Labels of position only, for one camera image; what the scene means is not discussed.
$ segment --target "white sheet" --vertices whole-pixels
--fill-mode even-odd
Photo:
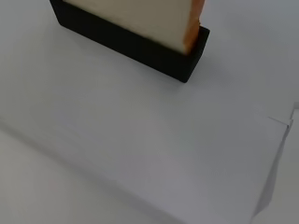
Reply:
[[[265,3],[207,2],[184,85],[60,27],[46,0],[5,0],[1,120],[178,222],[249,223],[287,127],[268,116],[298,93],[297,3]]]

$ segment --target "black holder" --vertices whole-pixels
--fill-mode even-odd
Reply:
[[[141,35],[132,33],[63,0],[50,0],[58,22],[80,35],[146,64],[166,75],[187,82],[201,58],[209,30],[200,27],[189,55],[183,55]]]

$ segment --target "white surface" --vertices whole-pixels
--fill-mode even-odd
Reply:
[[[247,224],[286,130],[267,117],[299,96],[296,5],[207,2],[183,85],[60,27],[46,0],[2,1],[0,117],[178,221]]]
[[[270,205],[253,224],[296,224],[299,222],[299,111],[293,114],[293,125],[278,168],[278,179]]]
[[[130,31],[186,52],[192,0],[65,0]]]
[[[0,223],[162,224],[2,131]]]

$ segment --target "black stand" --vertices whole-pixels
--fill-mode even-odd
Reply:
[[[50,2],[62,26],[181,82],[187,82],[191,76],[203,54],[209,35],[209,30],[201,27],[192,52],[186,56],[67,4],[63,0],[50,0]]]

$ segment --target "orange edge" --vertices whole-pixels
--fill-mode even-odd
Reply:
[[[190,12],[190,18],[189,18],[186,34],[184,36],[184,45],[185,45],[186,53],[191,52],[193,45],[197,40],[199,27],[200,27],[199,17],[203,11],[204,4],[205,4],[205,0],[192,0],[192,9]]]

